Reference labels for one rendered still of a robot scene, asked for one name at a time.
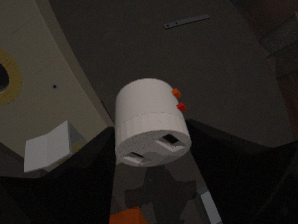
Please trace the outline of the grey square tray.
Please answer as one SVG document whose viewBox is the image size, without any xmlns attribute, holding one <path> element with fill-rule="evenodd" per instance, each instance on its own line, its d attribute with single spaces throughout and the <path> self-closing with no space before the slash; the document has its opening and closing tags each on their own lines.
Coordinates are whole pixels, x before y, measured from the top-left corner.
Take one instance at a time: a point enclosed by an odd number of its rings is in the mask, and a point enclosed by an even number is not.
<svg viewBox="0 0 298 224">
<path fill-rule="evenodd" d="M 197 196 L 200 197 L 200 204 L 202 205 L 202 209 L 204 209 L 209 224 L 223 224 L 222 218 L 220 214 L 218 214 L 216 204 L 214 204 L 213 198 L 210 196 L 208 186 L 205 185 L 198 189 Z"/>
</svg>

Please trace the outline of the white cylinder with two slots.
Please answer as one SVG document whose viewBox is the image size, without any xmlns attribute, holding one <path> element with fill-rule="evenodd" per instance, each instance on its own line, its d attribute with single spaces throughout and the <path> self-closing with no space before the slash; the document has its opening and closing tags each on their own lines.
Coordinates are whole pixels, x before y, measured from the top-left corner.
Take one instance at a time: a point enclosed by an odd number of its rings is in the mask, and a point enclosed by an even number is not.
<svg viewBox="0 0 298 224">
<path fill-rule="evenodd" d="M 130 167 L 158 167 L 180 159 L 192 147 L 181 92 L 165 81 L 138 79 L 118 92 L 114 149 Z"/>
</svg>

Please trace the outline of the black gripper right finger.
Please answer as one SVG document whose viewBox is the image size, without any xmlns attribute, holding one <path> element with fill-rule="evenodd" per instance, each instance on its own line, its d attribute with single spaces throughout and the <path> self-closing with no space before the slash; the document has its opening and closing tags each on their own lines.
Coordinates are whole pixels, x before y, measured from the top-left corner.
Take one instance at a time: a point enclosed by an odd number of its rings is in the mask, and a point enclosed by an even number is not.
<svg viewBox="0 0 298 224">
<path fill-rule="evenodd" d="M 223 224 L 251 224 L 298 165 L 298 140 L 263 147 L 198 120 L 185 120 L 190 153 Z"/>
</svg>

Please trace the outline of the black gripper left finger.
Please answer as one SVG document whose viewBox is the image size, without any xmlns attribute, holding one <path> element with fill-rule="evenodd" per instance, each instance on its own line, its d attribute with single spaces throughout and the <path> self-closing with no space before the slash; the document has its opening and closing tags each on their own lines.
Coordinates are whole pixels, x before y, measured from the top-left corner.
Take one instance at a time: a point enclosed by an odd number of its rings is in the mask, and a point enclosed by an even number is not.
<svg viewBox="0 0 298 224">
<path fill-rule="evenodd" d="M 114 127 L 40 179 L 0 176 L 0 212 L 43 224 L 109 224 Z"/>
</svg>

